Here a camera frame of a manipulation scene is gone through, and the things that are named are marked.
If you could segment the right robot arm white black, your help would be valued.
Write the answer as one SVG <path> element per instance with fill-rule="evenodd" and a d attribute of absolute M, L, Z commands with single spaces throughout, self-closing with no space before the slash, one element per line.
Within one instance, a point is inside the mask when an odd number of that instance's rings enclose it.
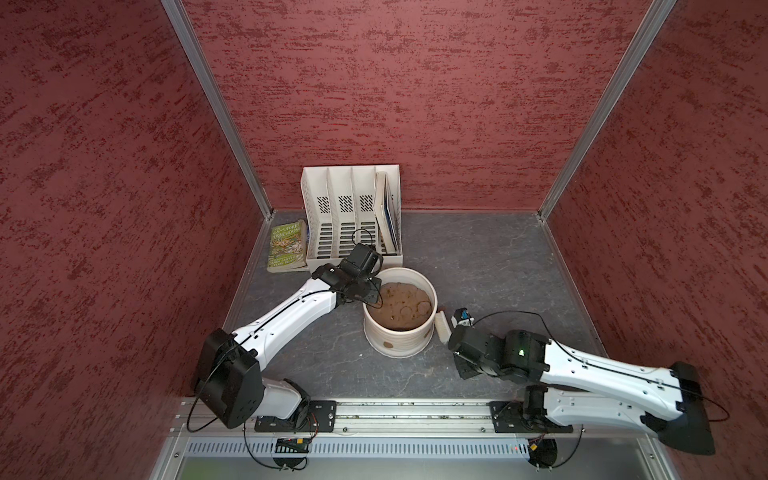
<path fill-rule="evenodd" d="M 504 427 L 531 433 L 570 432 L 576 425 L 637 429 L 680 452 L 715 452 L 698 371 L 685 362 L 638 366 L 524 330 L 500 338 L 469 325 L 456 326 L 447 347 L 464 379 L 485 374 L 524 385 L 521 401 L 494 414 Z"/>

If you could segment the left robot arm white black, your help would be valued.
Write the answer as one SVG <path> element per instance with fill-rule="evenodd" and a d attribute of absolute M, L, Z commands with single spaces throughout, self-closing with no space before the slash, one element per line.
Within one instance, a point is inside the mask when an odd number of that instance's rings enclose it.
<path fill-rule="evenodd" d="M 277 307 L 228 333 L 212 332 L 203 342 L 192 389 L 226 428 L 265 417 L 300 430 L 307 426 L 310 396 L 290 380 L 270 380 L 263 371 L 305 328 L 349 302 L 379 306 L 383 256 L 358 243 L 339 264 L 326 263 Z"/>

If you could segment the white ceramic pot with mud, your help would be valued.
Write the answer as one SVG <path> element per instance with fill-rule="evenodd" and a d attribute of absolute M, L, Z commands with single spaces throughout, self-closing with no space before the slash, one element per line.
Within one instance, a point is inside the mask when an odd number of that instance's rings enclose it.
<path fill-rule="evenodd" d="M 432 283 L 421 273 L 403 267 L 383 270 L 374 293 L 375 303 L 364 304 L 363 331 L 381 355 L 404 359 L 422 352 L 431 341 L 438 309 Z"/>

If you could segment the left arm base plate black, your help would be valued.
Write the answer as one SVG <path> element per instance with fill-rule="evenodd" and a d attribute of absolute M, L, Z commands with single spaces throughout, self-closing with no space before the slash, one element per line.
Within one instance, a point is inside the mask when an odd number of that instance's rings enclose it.
<path fill-rule="evenodd" d="M 338 403 L 333 400 L 303 401 L 286 419 L 257 417 L 255 432 L 330 433 L 334 430 Z"/>

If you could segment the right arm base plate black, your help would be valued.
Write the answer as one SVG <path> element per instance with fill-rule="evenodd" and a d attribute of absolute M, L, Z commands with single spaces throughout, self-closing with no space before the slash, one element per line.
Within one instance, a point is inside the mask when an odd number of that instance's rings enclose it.
<path fill-rule="evenodd" d="M 572 433 L 571 425 L 562 426 L 546 416 L 546 410 L 526 407 L 522 402 L 492 401 L 488 404 L 496 433 L 560 434 Z"/>

